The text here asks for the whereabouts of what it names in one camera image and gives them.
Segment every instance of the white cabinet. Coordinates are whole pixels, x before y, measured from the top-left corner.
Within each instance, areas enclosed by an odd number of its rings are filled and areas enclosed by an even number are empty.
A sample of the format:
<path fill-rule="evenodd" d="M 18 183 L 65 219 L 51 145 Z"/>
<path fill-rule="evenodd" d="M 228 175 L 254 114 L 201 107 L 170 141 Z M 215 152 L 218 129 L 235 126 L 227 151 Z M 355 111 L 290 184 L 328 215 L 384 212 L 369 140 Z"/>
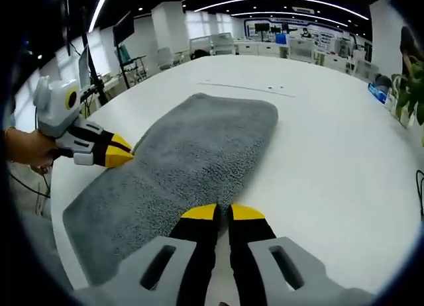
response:
<path fill-rule="evenodd" d="M 238 44 L 238 53 L 241 56 L 258 56 L 258 45 L 249 43 Z"/>
<path fill-rule="evenodd" d="M 259 44 L 258 45 L 258 54 L 260 56 L 272 56 L 275 58 L 280 57 L 280 47 L 276 44 Z"/>
<path fill-rule="evenodd" d="M 346 73 L 347 59 L 341 58 L 340 56 L 332 56 L 332 55 L 326 54 L 324 56 L 323 65 L 332 70 L 337 70 L 342 73 Z"/>

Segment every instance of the human hand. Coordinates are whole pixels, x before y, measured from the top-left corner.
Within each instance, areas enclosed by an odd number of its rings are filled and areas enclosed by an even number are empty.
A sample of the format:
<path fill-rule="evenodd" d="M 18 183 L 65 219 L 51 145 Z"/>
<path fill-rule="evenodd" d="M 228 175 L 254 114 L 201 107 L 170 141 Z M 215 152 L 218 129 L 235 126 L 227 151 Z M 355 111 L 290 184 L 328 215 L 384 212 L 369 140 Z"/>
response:
<path fill-rule="evenodd" d="M 44 136 L 39 130 L 31 133 L 9 128 L 6 132 L 8 159 L 34 167 L 51 164 L 50 151 L 57 149 L 56 142 Z"/>
<path fill-rule="evenodd" d="M 38 129 L 28 134 L 24 142 L 28 153 L 28 163 L 31 166 L 39 167 L 42 172 L 46 172 L 52 163 L 52 156 L 49 152 L 57 149 L 56 142 L 44 136 Z"/>
<path fill-rule="evenodd" d="M 47 164 L 47 165 L 43 165 L 43 166 L 39 166 L 39 167 L 35 167 L 35 166 L 31 166 L 31 169 L 38 173 L 39 175 L 45 175 L 48 173 L 48 171 L 51 168 L 51 164 Z"/>

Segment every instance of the gray towel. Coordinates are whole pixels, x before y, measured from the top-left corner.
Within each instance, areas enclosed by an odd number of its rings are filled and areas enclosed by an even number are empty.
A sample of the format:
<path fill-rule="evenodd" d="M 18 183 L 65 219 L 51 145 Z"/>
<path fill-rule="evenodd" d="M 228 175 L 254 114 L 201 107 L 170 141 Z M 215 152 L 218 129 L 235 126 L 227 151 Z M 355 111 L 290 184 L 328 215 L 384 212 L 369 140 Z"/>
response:
<path fill-rule="evenodd" d="M 278 120 L 263 101 L 196 94 L 156 121 L 134 160 L 102 173 L 64 211 L 64 224 L 91 285 L 182 213 L 227 207 L 240 193 Z"/>

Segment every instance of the white table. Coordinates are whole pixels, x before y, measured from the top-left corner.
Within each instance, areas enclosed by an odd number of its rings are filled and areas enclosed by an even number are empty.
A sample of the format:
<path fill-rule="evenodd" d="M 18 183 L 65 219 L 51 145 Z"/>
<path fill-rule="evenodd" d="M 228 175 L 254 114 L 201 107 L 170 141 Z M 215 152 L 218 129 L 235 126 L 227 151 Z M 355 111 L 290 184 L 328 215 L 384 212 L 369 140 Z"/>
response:
<path fill-rule="evenodd" d="M 331 279 L 379 292 L 419 234 L 417 161 L 401 137 L 401 125 L 367 84 L 293 60 L 207 57 L 147 79 L 90 119 L 134 145 L 157 119 L 198 92 L 261 99 L 278 108 L 271 144 L 236 201 L 263 212 L 277 236 L 290 237 L 322 260 Z M 67 158 L 54 164 L 54 236 L 75 288 L 87 281 L 62 213 L 102 171 Z M 238 305 L 224 240 L 218 243 L 207 305 L 218 299 Z"/>

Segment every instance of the led light strip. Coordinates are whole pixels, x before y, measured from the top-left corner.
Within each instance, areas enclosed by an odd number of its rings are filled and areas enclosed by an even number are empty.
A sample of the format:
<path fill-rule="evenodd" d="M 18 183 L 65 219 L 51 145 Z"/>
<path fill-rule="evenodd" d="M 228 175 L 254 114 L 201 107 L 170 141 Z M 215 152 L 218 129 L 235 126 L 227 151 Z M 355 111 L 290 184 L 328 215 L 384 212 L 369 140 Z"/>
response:
<path fill-rule="evenodd" d="M 317 16 L 313 16 L 313 15 L 306 15 L 304 13 L 285 13 L 285 12 L 279 12 L 279 11 L 256 11 L 253 13 L 234 13 L 232 14 L 232 16 L 245 16 L 245 15 L 290 15 L 290 16 L 305 16 L 305 17 L 310 17 L 310 18 L 315 18 L 315 19 L 321 19 L 321 20 L 325 20 L 325 21 L 330 21 L 331 23 L 335 23 L 341 26 L 348 26 L 344 23 L 339 23 L 337 21 L 331 20 L 331 19 L 327 19 L 327 18 L 322 18 L 322 17 L 317 17 Z"/>
<path fill-rule="evenodd" d="M 93 18 L 92 18 L 91 23 L 90 23 L 90 28 L 88 30 L 88 33 L 91 33 L 93 31 L 94 26 L 95 26 L 95 22 L 97 21 L 97 18 L 99 17 L 100 10 L 103 7 L 103 4 L 105 3 L 105 1 L 106 0 L 99 0 L 99 3 L 97 4 L 97 6 L 95 8 L 94 15 L 93 15 Z"/>
<path fill-rule="evenodd" d="M 214 5 L 210 5 L 210 6 L 206 6 L 206 7 L 203 7 L 203 8 L 197 9 L 197 10 L 195 10 L 194 12 L 196 13 L 196 12 L 198 12 L 198 11 L 202 11 L 202 10 L 209 9 L 209 8 L 212 8 L 212 7 L 216 7 L 216 6 L 227 5 L 227 4 L 229 4 L 229 3 L 238 3 L 238 2 L 240 2 L 240 1 L 249 1 L 249 0 L 230 0 L 230 1 L 224 1 L 224 2 L 222 2 L 222 3 L 216 3 L 216 4 L 214 4 Z M 334 7 L 334 8 L 337 8 L 337 9 L 341 9 L 341 10 L 347 11 L 348 13 L 351 13 L 351 14 L 353 14 L 353 15 L 355 15 L 355 16 L 358 16 L 358 17 L 360 17 L 360 18 L 362 18 L 362 19 L 369 20 L 367 17 L 362 16 L 362 15 L 360 15 L 359 13 L 355 13 L 354 11 L 351 11 L 351 10 L 349 10 L 349 9 L 343 8 L 343 7 L 338 6 L 338 5 L 334 5 L 334 4 L 332 4 L 332 3 L 326 3 L 326 2 L 324 2 L 324 1 L 319 1 L 319 0 L 299 0 L 299 1 L 310 1 L 310 2 L 312 2 L 312 3 L 320 3 L 320 4 L 322 4 L 322 5 L 326 5 L 326 6 L 330 6 L 330 7 Z"/>

